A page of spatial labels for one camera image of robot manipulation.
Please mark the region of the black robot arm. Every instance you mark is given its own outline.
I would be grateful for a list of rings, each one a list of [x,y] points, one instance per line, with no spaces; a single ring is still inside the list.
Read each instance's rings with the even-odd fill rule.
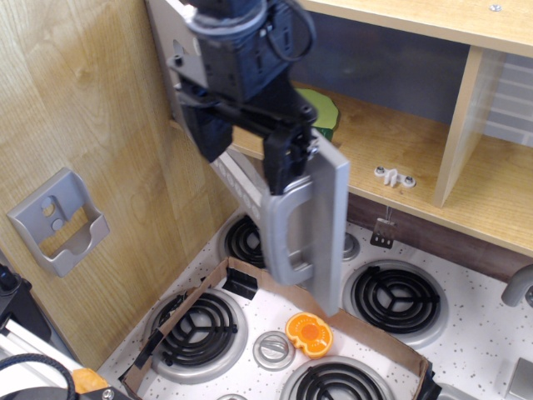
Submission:
[[[273,195],[300,177],[310,156],[316,109],[292,86],[290,69],[312,49],[316,29],[296,1],[192,1],[185,20],[197,56],[167,65],[192,140],[210,163],[232,144],[234,127],[263,140]]]

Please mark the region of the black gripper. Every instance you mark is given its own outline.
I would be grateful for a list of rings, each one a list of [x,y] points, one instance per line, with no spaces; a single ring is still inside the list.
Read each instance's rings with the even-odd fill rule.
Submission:
[[[196,16],[186,23],[199,53],[174,56],[182,114],[200,154],[214,162],[232,143],[234,127],[263,140],[270,194],[282,195],[309,158],[313,107],[289,78],[312,48],[316,32],[304,17]]]

